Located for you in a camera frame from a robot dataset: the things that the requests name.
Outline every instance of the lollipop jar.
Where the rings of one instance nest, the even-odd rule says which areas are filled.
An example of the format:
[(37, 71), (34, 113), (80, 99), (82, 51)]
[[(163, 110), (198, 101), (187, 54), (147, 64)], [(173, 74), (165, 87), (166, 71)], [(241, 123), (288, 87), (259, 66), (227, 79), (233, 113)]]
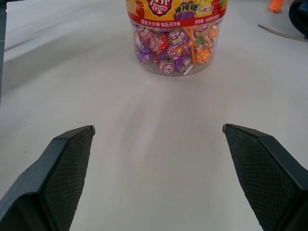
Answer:
[(228, 0), (126, 0), (134, 50), (153, 73), (184, 76), (213, 60)]

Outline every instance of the red label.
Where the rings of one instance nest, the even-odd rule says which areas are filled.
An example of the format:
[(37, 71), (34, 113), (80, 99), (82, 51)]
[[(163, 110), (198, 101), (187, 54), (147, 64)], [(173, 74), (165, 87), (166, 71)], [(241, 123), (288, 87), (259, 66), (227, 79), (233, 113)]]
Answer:
[(172, 7), (172, 0), (146, 0), (152, 13), (158, 17), (166, 15)]
[(149, 27), (157, 27), (157, 28), (176, 28), (176, 27), (186, 27), (186, 26), (195, 26), (210, 23), (222, 18), (226, 13), (226, 9), (222, 10), (220, 13), (204, 16), (200, 18), (191, 18), (185, 20), (177, 20), (177, 21), (156, 21), (156, 20), (146, 20), (137, 17), (130, 12), (128, 12), (128, 16), (130, 19), (138, 24)]

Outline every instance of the candy wrapper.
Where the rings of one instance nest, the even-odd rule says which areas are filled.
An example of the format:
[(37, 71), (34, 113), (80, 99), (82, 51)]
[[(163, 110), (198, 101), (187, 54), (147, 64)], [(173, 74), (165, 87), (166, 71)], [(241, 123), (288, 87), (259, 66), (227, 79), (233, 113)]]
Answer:
[(162, 74), (170, 74), (174, 71), (174, 62), (170, 59), (160, 60), (158, 67)]
[(142, 51), (137, 50), (137, 58), (143, 64), (149, 64), (152, 62), (153, 52), (149, 48)]
[(157, 54), (167, 50), (169, 46), (168, 38), (164, 34), (155, 34), (150, 38), (150, 47)]
[(227, 0), (126, 0), (135, 53), (153, 73), (185, 76), (213, 60)]

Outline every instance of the purple candy wrapper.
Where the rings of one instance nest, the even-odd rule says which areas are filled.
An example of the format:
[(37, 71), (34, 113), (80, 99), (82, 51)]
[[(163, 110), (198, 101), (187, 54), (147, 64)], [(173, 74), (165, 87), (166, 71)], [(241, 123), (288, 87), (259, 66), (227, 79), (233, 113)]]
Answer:
[(169, 58), (167, 51), (164, 51), (159, 54), (159, 59), (166, 59), (166, 58)]
[(153, 53), (151, 49), (146, 49), (145, 51), (139, 51), (137, 54), (137, 58), (143, 64), (149, 64), (152, 61)]
[(169, 46), (169, 47), (168, 47), (167, 53), (168, 53), (168, 56), (169, 56), (171, 59), (178, 59), (178, 58), (180, 58), (182, 55), (184, 55), (184, 54), (190, 52), (188, 46), (185, 46), (185, 47), (183, 47), (182, 49), (178, 50), (177, 52), (174, 52), (174, 50), (175, 50), (177, 47), (178, 47), (178, 46), (175, 46), (175, 45)]
[(168, 60), (168, 59), (160, 60), (158, 67), (161, 73), (170, 74), (174, 70), (174, 63), (172, 60)]
[(140, 36), (142, 37), (142, 39), (143, 39), (144, 41), (149, 40), (150, 37), (153, 35), (153, 32), (150, 31), (150, 29), (145, 28), (145, 27), (143, 27), (143, 26), (139, 26), (139, 27), (137, 28), (137, 31), (138, 31), (138, 33), (140, 34)]
[(186, 75), (193, 67), (192, 60), (187, 56), (181, 56), (174, 61), (175, 69)]
[(181, 46), (189, 41), (187, 34), (181, 30), (173, 30), (169, 33), (169, 40), (171, 44)]

